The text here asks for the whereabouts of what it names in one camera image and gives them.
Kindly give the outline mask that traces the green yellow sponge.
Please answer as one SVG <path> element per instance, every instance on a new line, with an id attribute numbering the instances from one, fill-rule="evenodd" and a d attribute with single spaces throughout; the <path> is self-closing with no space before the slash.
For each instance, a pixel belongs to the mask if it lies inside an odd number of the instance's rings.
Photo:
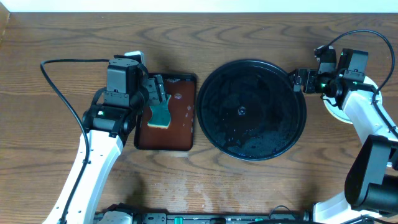
<path id="1" fill-rule="evenodd" d="M 147 125 L 152 128 L 168 129 L 171 123 L 171 115 L 169 111 L 169 100 L 171 95 L 166 95 L 166 100 L 159 105 L 151 105 L 150 110 L 152 116 L 148 120 Z"/>

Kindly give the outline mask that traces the light blue plate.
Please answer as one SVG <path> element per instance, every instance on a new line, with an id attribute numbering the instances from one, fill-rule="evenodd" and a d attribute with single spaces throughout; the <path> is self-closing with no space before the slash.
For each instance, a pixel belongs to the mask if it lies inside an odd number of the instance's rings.
<path id="1" fill-rule="evenodd" d="M 377 84 L 374 81 L 372 81 L 369 77 L 365 77 L 364 83 L 373 85 L 376 89 L 378 88 Z M 333 117 L 335 117 L 336 119 L 338 119 L 344 123 L 352 124 L 351 120 L 348 118 L 348 116 L 342 110 L 340 110 L 337 106 L 332 106 L 336 103 L 336 100 L 334 98 L 329 98 L 327 96 L 321 96 L 321 99 L 323 100 L 325 107 L 327 108 L 327 110 Z M 381 93 L 378 94 L 376 99 L 379 100 L 380 103 L 382 103 Z"/>

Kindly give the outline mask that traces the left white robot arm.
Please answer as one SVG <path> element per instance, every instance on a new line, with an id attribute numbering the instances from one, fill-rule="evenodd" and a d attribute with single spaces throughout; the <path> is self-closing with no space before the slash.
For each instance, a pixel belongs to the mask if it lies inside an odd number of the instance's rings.
<path id="1" fill-rule="evenodd" d="M 135 119 L 146 105 L 161 105 L 168 99 L 159 74 L 140 81 L 129 108 L 98 104 L 101 95 L 115 94 L 107 88 L 99 89 L 80 121 L 83 132 L 78 154 L 46 223 L 93 223 L 109 172 L 135 127 L 129 119 Z"/>

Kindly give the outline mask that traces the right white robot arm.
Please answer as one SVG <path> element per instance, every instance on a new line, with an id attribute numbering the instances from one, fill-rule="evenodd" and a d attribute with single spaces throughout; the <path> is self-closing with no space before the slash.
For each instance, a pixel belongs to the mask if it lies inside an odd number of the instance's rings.
<path id="1" fill-rule="evenodd" d="M 350 75 L 298 69 L 289 73 L 297 92 L 321 93 L 331 107 L 342 111 L 353 124 L 362 148 L 345 180 L 345 189 L 313 207 L 317 223 L 348 223 L 397 215 L 397 126 L 382 106 L 379 89 L 363 73 Z"/>

